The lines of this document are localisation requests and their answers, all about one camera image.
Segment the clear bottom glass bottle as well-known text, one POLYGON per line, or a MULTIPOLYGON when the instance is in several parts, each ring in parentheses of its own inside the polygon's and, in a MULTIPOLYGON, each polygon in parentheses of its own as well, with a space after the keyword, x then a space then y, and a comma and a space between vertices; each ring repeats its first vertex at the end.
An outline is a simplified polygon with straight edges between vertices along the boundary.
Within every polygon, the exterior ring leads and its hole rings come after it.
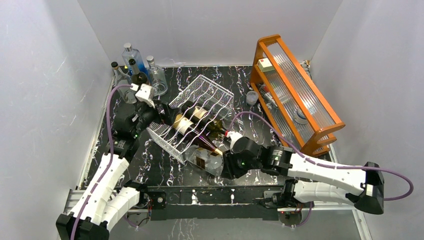
POLYGON ((207 149, 193 145, 184 152, 183 156, 186 161, 215 177, 220 176, 223 171, 223 156, 207 149))

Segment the clear round glass bottle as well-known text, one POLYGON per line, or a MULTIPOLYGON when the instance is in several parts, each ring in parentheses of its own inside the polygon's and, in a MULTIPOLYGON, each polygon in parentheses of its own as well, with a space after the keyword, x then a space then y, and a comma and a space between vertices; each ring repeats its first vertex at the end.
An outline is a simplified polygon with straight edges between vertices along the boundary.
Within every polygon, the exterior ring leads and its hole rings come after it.
POLYGON ((148 55, 146 60, 148 63, 150 84, 154 88, 155 96, 162 96, 168 91, 168 84, 165 73, 162 67, 155 63, 154 57, 152 55, 148 55))

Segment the clear labelled wine bottle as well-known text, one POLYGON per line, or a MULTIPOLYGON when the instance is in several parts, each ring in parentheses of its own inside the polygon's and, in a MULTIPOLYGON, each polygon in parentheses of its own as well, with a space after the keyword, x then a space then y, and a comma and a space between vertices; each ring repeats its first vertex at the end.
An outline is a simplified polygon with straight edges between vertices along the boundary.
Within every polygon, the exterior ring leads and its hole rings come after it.
MULTIPOLYGON (((110 65, 114 72, 115 86, 130 85, 132 83, 130 76, 122 71, 116 61, 111 62, 110 65)), ((130 87, 120 87, 117 91, 125 103, 135 104, 137 102, 135 92, 130 87)))

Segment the green wine bottle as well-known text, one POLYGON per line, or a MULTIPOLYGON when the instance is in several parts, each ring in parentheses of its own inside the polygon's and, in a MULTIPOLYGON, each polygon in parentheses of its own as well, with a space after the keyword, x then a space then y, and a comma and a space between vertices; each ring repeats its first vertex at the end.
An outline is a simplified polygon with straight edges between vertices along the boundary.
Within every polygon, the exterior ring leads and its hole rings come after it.
POLYGON ((130 65, 130 69, 132 70, 132 75, 131 75, 132 83, 139 86, 143 84, 149 85, 150 82, 149 82, 148 76, 143 71, 140 71, 136 60, 133 58, 130 58, 128 63, 130 65))

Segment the blue square glass bottle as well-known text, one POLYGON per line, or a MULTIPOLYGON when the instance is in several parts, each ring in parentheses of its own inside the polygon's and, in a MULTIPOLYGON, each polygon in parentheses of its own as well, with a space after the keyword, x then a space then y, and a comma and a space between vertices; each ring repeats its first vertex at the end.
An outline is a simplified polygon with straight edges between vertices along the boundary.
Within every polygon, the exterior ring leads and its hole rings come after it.
POLYGON ((129 75, 131 76, 133 74, 133 70, 129 63, 129 60, 134 59, 139 70, 149 76, 148 69, 145 67, 140 51, 136 48, 133 48, 131 43, 129 42, 125 43, 123 47, 124 51, 122 52, 122 58, 128 68, 129 75))

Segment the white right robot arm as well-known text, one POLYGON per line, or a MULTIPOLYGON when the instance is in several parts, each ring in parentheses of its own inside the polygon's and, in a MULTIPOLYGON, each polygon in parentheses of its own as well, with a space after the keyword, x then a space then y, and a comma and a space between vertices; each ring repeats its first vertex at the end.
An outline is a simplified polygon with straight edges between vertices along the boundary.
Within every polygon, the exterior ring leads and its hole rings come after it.
POLYGON ((249 170, 292 178, 282 192, 288 207, 314 201, 354 206, 373 215, 384 213, 384 178, 372 162, 349 166, 302 156, 284 146, 262 146, 248 137, 231 138, 223 153, 221 177, 238 179, 249 170))

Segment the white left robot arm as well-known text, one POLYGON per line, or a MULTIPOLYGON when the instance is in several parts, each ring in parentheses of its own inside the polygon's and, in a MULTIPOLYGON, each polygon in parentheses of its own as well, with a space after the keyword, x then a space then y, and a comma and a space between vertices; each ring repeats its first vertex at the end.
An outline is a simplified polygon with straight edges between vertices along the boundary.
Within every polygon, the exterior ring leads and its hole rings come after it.
POLYGON ((127 170, 140 147, 139 136, 152 123, 170 125, 179 110, 167 102, 155 100, 153 106, 145 102, 125 103, 108 119, 109 143, 101 163, 69 213, 61 214, 56 228, 62 240, 107 240, 116 223, 132 208, 163 210, 167 194, 149 190, 144 183, 129 180, 119 190, 115 187, 127 170))

